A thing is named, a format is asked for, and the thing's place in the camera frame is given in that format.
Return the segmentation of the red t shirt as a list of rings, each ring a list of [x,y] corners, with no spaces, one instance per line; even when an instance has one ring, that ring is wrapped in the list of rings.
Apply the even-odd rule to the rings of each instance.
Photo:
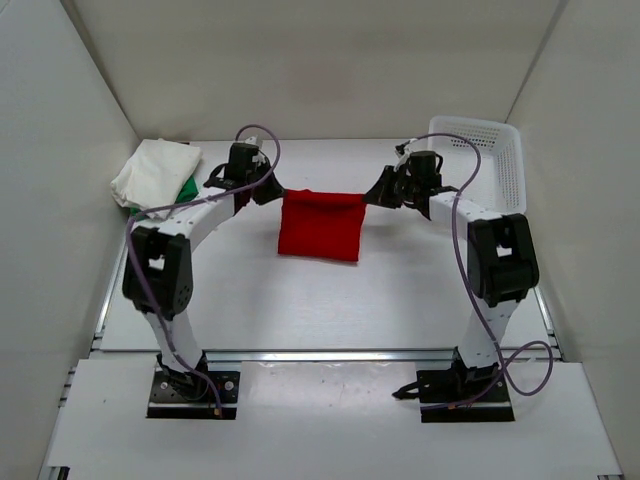
[[[362,194],[288,190],[281,210],[278,253],[357,263],[365,214]]]

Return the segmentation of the green t shirt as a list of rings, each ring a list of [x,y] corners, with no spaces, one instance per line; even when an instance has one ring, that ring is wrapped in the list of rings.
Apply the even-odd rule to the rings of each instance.
[[[197,197],[198,193],[199,193],[198,186],[196,184],[194,176],[192,175],[186,180],[184,185],[181,187],[181,190],[179,191],[177,197],[173,201],[173,205],[188,203],[194,200]],[[136,209],[133,207],[129,209],[130,216],[136,216],[139,214],[139,212],[140,212],[139,209]],[[156,212],[153,215],[158,216],[158,215],[165,215],[167,213],[169,213],[169,210],[164,212],[159,212],[159,213]]]

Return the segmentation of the white t shirt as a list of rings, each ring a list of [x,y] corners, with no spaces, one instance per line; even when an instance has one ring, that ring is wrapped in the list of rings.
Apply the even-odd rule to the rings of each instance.
[[[145,139],[111,181],[111,195],[120,207],[140,212],[173,205],[202,158],[199,147]]]

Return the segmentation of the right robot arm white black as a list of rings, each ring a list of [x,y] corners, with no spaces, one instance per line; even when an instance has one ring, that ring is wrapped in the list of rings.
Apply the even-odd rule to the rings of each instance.
[[[398,163],[383,169],[364,201],[390,209],[405,206],[451,227],[472,314],[454,350],[449,387],[458,398],[470,400],[497,376],[498,350],[509,321],[539,281],[528,220],[483,207],[445,186],[443,157],[434,151],[401,147],[397,156]]]

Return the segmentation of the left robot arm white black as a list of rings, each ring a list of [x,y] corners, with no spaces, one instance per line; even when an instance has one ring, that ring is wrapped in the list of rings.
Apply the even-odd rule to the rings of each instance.
[[[250,202],[264,205],[283,196],[262,140],[252,136],[231,145],[227,162],[211,172],[194,201],[171,208],[162,221],[137,221],[128,234],[123,295],[151,326],[164,381],[189,401],[216,401],[219,394],[187,314],[192,254]]]

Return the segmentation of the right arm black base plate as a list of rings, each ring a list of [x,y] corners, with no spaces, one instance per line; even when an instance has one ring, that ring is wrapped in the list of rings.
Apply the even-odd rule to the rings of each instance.
[[[452,369],[419,370],[416,380],[392,393],[396,400],[418,400],[422,423],[513,422],[509,390],[502,380],[462,385]]]

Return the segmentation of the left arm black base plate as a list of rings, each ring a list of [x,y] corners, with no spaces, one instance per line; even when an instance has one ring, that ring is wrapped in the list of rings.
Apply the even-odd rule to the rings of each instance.
[[[241,372],[209,367],[207,372],[215,385],[220,404],[209,384],[201,378],[178,380],[157,366],[148,397],[148,419],[235,420],[239,399]]]

